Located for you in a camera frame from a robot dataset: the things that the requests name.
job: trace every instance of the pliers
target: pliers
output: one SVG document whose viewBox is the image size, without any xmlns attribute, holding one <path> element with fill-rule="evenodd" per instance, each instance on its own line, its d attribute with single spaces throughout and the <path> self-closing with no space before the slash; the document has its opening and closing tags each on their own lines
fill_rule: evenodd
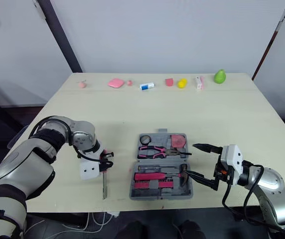
<svg viewBox="0 0 285 239">
<path fill-rule="evenodd" d="M 138 148 L 139 151 L 142 150 L 155 150 L 159 151 L 160 153 L 156 153 L 153 155 L 144 155 L 144 154 L 139 154 L 138 158 L 166 158 L 167 156 L 176 156 L 179 154 L 183 155 L 191 155 L 191 153 L 183 153 L 180 152 L 176 149 L 166 149 L 165 147 L 162 146 L 142 146 Z"/>
</svg>

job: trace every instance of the small pink ball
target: small pink ball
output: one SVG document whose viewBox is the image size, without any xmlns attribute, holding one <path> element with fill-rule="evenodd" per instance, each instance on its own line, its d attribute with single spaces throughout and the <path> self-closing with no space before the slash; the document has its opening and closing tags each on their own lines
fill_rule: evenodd
<svg viewBox="0 0 285 239">
<path fill-rule="evenodd" d="M 78 83 L 79 88 L 85 88 L 87 84 L 85 82 Z"/>
</svg>

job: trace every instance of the gray tool case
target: gray tool case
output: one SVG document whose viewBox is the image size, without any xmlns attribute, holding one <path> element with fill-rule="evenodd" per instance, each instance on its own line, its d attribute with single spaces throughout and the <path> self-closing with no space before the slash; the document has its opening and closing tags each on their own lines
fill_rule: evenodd
<svg viewBox="0 0 285 239">
<path fill-rule="evenodd" d="M 155 150 L 140 151 L 139 148 L 145 145 L 141 143 L 141 137 L 148 135 L 151 138 L 151 142 L 148 146 L 162 146 L 166 149 L 174 149 L 171 147 L 171 136 L 181 135 L 185 138 L 185 145 L 183 148 L 177 148 L 180 152 L 188 152 L 187 148 L 187 136 L 184 133 L 167 133 L 167 129 L 159 129 L 158 133 L 142 133 L 138 138 L 137 147 L 137 160 L 133 170 L 133 176 L 130 188 L 130 198 L 132 200 L 159 200 L 159 199 L 189 199 L 193 196 L 192 180 L 189 178 L 187 182 L 182 186 L 183 178 L 179 176 L 166 177 L 165 180 L 148 180 L 148 181 L 135 181 L 136 173 L 166 173 L 166 174 L 178 174 L 181 172 L 181 166 L 184 164 L 187 166 L 187 170 L 190 170 L 190 165 L 187 163 L 188 155 L 175 155 L 166 156 L 166 158 L 139 158 L 138 155 L 154 155 L 159 153 Z M 159 182 L 170 182 L 173 187 L 159 188 Z M 148 184 L 148 188 L 136 188 L 135 183 Z"/>
</svg>

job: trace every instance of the pink pliers handle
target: pink pliers handle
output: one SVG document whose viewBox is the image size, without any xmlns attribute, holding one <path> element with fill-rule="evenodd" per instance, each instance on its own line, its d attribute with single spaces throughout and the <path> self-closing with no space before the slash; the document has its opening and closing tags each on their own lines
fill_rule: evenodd
<svg viewBox="0 0 285 239">
<path fill-rule="evenodd" d="M 160 153 L 156 153 L 154 155 L 144 155 L 144 154 L 139 154 L 138 158 L 166 158 L 166 148 L 161 147 L 161 146 L 142 146 L 138 148 L 139 151 L 142 150 L 155 150 L 159 151 Z"/>
</svg>

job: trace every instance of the white cable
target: white cable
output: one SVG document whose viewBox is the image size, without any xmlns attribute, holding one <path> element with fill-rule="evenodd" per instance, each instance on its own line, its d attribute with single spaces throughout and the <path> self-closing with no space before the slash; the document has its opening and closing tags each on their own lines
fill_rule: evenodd
<svg viewBox="0 0 285 239">
<path fill-rule="evenodd" d="M 102 230 L 103 226 L 104 226 L 104 225 L 101 225 L 101 228 L 99 228 L 99 229 L 98 229 L 97 231 L 95 231 L 95 232 L 69 230 L 69 231 L 62 231 L 62 232 L 59 232 L 59 233 L 55 233 L 55 234 L 53 234 L 53 235 L 51 235 L 51 236 L 49 236 L 49 237 L 47 237 L 47 238 L 45 238 L 45 239 L 50 239 L 50 238 L 52 238 L 52 237 L 54 237 L 54 236 L 57 236 L 57 235 L 60 235 L 60 234 L 62 234 L 62 233 L 99 233 L 99 232 Z"/>
<path fill-rule="evenodd" d="M 24 234 L 26 234 L 29 230 L 31 230 L 34 226 L 36 226 L 37 224 L 40 224 L 42 222 L 44 222 L 45 220 L 39 221 L 38 223 L 35 223 L 34 225 L 30 226 L 29 229 L 27 229 Z"/>
<path fill-rule="evenodd" d="M 69 227 L 69 226 L 67 226 L 67 225 L 65 225 L 65 224 L 62 224 L 62 225 L 63 225 L 64 227 L 66 227 L 66 228 L 73 229 L 73 230 L 76 230 L 76 231 L 84 231 L 84 230 L 86 230 L 86 228 L 87 228 L 87 226 L 88 226 L 88 222 L 89 222 L 89 213 L 87 214 L 87 222 L 86 222 L 86 225 L 85 225 L 85 227 L 84 227 L 83 229 L 78 229 L 78 228 Z"/>
<path fill-rule="evenodd" d="M 92 213 L 92 217 L 93 217 L 93 221 L 94 221 L 94 223 L 96 223 L 97 225 L 99 225 L 99 226 L 101 226 L 101 225 L 107 225 L 111 220 L 112 220 L 112 218 L 113 218 L 113 215 L 111 215 L 111 217 L 108 219 L 108 221 L 107 222 L 105 222 L 104 224 L 100 224 L 100 223 L 98 223 L 96 220 L 95 220 L 95 218 L 94 218 L 94 213 Z"/>
</svg>

